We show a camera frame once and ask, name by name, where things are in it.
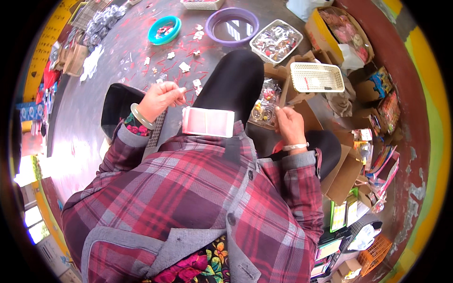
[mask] hand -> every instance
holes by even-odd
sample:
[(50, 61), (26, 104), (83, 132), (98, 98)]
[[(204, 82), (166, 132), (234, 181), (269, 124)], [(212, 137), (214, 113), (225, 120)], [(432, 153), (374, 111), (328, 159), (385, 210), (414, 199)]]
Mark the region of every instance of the hand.
[(185, 87), (178, 87), (174, 82), (153, 84), (138, 104), (137, 110), (145, 119), (153, 123), (168, 106), (176, 107), (186, 102)]
[[(287, 145), (307, 143), (305, 139), (304, 119), (301, 114), (289, 107), (280, 108), (277, 106), (275, 108), (275, 115), (277, 116), (275, 132), (282, 135)], [(291, 150), (289, 154), (298, 154), (306, 151), (307, 148), (305, 147), (303, 149)]]

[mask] silver bracelet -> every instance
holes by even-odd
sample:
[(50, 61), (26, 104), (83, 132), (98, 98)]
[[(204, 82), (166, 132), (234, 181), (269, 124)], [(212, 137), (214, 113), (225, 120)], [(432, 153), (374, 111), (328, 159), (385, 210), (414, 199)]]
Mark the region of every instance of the silver bracelet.
[(293, 144), (293, 145), (285, 145), (282, 147), (283, 151), (290, 151), (293, 149), (303, 149), (305, 147), (308, 147), (310, 144), (307, 142), (306, 144)]
[(134, 115), (134, 117), (140, 121), (140, 123), (145, 126), (147, 129), (149, 130), (154, 130), (156, 128), (156, 125), (153, 125), (151, 122), (149, 122), (147, 119), (145, 119), (143, 117), (142, 114), (140, 114), (140, 112), (137, 110), (137, 106), (138, 104), (137, 103), (132, 103), (130, 105), (130, 111), (132, 112), (132, 115)]

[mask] window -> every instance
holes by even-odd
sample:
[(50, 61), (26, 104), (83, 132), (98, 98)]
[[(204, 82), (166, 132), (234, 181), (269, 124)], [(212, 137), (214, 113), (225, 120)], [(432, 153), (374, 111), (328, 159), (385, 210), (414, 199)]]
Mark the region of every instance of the window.
[(31, 240), (37, 244), (42, 239), (50, 235), (39, 208), (35, 205), (25, 211), (25, 226)]

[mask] white plastic basket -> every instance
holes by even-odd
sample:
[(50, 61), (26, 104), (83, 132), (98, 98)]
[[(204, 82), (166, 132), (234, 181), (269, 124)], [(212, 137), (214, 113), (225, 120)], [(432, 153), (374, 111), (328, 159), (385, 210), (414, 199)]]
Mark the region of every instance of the white plastic basket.
[[(286, 54), (285, 57), (283, 57), (283, 59), (281, 59), (280, 61), (274, 61), (272, 60), (271, 58), (267, 57), (266, 54), (263, 54), (258, 48), (256, 48), (255, 46), (253, 46), (253, 43), (255, 42), (255, 40), (259, 37), (259, 35), (261, 35), (264, 31), (268, 30), (270, 27), (273, 27), (273, 26), (277, 26), (279, 24), (283, 24), (283, 25), (287, 25), (289, 26), (290, 28), (293, 29), (293, 31), (295, 33), (297, 33), (299, 36), (300, 36), (300, 40), (297, 42), (296, 46), (294, 46), (294, 48), (288, 53)], [(250, 47), (252, 48), (252, 51), (253, 53), (256, 53), (258, 54), (258, 56), (261, 57), (261, 59), (264, 61), (264, 62), (269, 62), (269, 63), (272, 63), (275, 66), (277, 66), (278, 64), (282, 63), (294, 50), (296, 50), (296, 48), (299, 46), (299, 44), (302, 42), (302, 40), (304, 39), (304, 36), (298, 31), (296, 30), (294, 27), (292, 27), (291, 25), (289, 25), (288, 23), (280, 20), (280, 19), (276, 19), (275, 21), (273, 21), (272, 23), (268, 24), (264, 29), (262, 29), (259, 33), (256, 34), (256, 36), (254, 38), (252, 38), (252, 40), (250, 41)]]
[(340, 68), (335, 65), (294, 62), (291, 77), (298, 92), (344, 92)]
[(184, 2), (181, 3), (189, 10), (218, 10), (222, 7), (225, 0), (217, 0), (214, 2)]

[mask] woman's left hand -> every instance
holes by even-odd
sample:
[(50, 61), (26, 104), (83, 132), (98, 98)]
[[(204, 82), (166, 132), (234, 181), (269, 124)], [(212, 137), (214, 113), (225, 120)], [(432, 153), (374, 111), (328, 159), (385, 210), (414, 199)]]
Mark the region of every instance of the woman's left hand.
[(168, 106), (175, 107), (184, 104), (186, 102), (185, 93), (186, 88), (178, 87), (174, 82), (153, 84), (138, 104), (137, 110), (152, 123)]

